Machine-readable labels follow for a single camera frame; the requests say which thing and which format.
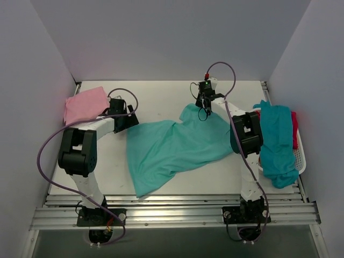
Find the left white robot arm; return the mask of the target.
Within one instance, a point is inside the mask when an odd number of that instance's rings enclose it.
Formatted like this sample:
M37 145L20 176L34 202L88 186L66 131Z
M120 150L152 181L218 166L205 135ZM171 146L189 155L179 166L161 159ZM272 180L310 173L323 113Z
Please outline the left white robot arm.
M63 132L58 165L83 193L82 211L95 225L105 224L109 217L106 199L95 177L97 141L138 124L132 105L121 98L111 98L110 107L95 121L73 125Z

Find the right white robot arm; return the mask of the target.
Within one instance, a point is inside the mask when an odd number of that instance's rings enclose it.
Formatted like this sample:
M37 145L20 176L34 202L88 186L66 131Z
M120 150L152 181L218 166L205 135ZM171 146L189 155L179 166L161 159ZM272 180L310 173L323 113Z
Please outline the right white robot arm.
M210 78L198 82L196 106L205 111L208 118L216 113L227 121L230 128L232 150L242 155L241 164L241 203L239 217L246 222L258 215L255 205L264 204L263 193L259 187L259 153L263 145L260 118L255 111L244 111L225 100L225 96L216 93L217 79Z

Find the mint green t-shirt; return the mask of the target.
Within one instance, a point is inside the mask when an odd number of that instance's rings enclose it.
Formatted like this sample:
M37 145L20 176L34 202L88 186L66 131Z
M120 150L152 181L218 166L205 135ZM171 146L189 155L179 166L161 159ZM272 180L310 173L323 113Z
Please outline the mint green t-shirt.
M177 173L194 170L233 153L230 125L218 114L188 104L179 121L142 123L127 130L126 156L135 195L161 188Z

